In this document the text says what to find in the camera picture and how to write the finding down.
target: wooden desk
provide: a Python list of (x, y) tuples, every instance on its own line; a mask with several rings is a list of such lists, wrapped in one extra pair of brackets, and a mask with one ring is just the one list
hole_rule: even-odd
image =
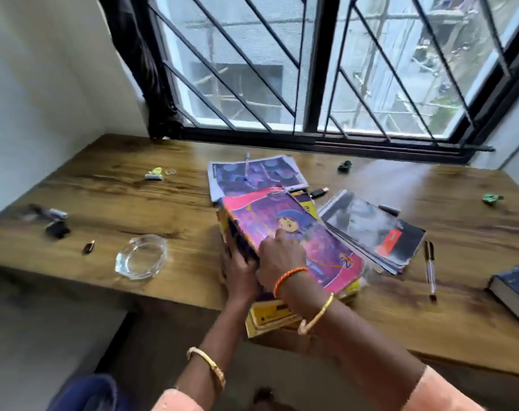
[[(220, 232), (208, 193), (208, 161), (244, 158), (243, 147), (105, 135), (0, 214), (0, 266), (61, 277), (209, 309), (221, 309)], [(277, 150), (253, 150), (252, 157)], [(519, 375), (519, 323), (483, 291), (489, 276), (519, 264), (519, 186), (504, 172), (292, 152), (311, 188), (348, 188), (374, 204), (399, 207), (436, 247), (437, 304), (430, 304), (419, 253), (404, 277), (365, 289), (354, 309), (422, 357)], [(154, 167), (174, 168), (164, 182)], [(502, 194), (496, 207), (484, 193)], [(14, 210), (28, 203), (69, 212), (70, 235), (44, 238), (44, 225)], [(168, 239), (170, 260), (154, 279), (130, 282), (114, 272), (129, 239)], [(82, 256), (94, 239), (96, 248)], [(277, 344), (277, 333), (265, 343)]]

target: hand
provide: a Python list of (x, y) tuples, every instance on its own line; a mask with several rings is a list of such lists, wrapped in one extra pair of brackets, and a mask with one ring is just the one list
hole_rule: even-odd
[(277, 229), (275, 238), (267, 237), (259, 245), (259, 264), (259, 282), (273, 291), (286, 272), (307, 265), (307, 255), (297, 239), (288, 239), (283, 229)]
[(260, 293), (260, 284), (256, 279), (257, 262), (244, 259), (231, 234), (226, 235), (227, 246), (222, 253), (222, 272), (226, 277), (229, 293), (228, 304), (237, 302), (246, 305), (246, 309)]

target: gold bangle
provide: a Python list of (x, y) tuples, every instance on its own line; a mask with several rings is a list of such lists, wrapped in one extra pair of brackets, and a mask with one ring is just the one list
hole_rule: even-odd
[(198, 349), (196, 347), (190, 347), (187, 351), (187, 360), (191, 359), (191, 354), (196, 353), (198, 354), (202, 359), (206, 361), (208, 366), (210, 366), (210, 369), (214, 372), (215, 376), (220, 381), (220, 386), (222, 389), (225, 388), (225, 375), (223, 374), (223, 371), (220, 369), (219, 366), (216, 365), (216, 363), (210, 359), (210, 356), (208, 356), (206, 353), (201, 351), (201, 349)]
[(326, 310), (328, 310), (328, 307), (333, 301), (333, 293), (330, 293), (330, 297), (328, 298), (328, 301), (324, 303), (323, 308), (320, 309), (320, 311), (317, 313), (317, 315), (309, 322), (309, 324), (306, 323), (305, 319), (301, 320), (301, 323), (299, 324), (299, 327), (297, 328), (297, 333), (301, 336), (306, 335), (309, 333), (309, 331), (313, 328), (314, 325), (317, 324), (317, 322), (320, 320), (320, 318), (323, 316), (324, 313), (326, 313)]

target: pink sleeve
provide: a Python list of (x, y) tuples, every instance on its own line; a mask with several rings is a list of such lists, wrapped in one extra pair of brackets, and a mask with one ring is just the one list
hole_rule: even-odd
[(402, 411), (484, 411), (427, 366)]
[(191, 397), (176, 390), (169, 389), (163, 392), (151, 411), (203, 411)]

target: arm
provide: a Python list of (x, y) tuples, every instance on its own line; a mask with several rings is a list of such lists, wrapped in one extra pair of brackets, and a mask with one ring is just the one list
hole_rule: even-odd
[[(246, 315), (260, 289), (255, 277), (256, 263), (253, 260), (245, 261), (230, 236), (227, 241), (229, 246), (222, 255), (222, 271), (227, 277), (229, 297), (223, 311), (199, 346), (223, 372), (227, 370), (239, 340), (242, 339)], [(212, 408), (220, 393), (217, 377), (207, 362), (197, 354), (191, 357), (178, 378), (176, 388), (187, 394), (204, 411)]]
[[(282, 230), (274, 239), (263, 241), (259, 250), (258, 279), (271, 290), (285, 272), (305, 265), (305, 250), (297, 241), (286, 239)], [(307, 321), (329, 296), (306, 272), (284, 280), (279, 295)], [(358, 383), (382, 410), (400, 410), (425, 371), (420, 360), (337, 300), (318, 321), (314, 332), (337, 357), (345, 377)]]

